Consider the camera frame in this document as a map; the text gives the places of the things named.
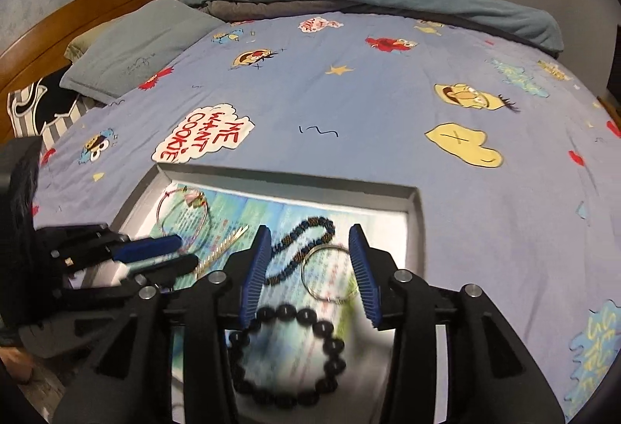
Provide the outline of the person's hand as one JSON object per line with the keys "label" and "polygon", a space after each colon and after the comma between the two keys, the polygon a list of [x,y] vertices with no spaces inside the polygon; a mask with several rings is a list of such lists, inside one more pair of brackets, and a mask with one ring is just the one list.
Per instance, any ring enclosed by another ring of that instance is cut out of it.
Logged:
{"label": "person's hand", "polygon": [[15,382],[28,384],[31,381],[35,362],[28,353],[16,347],[1,347],[0,358]]}

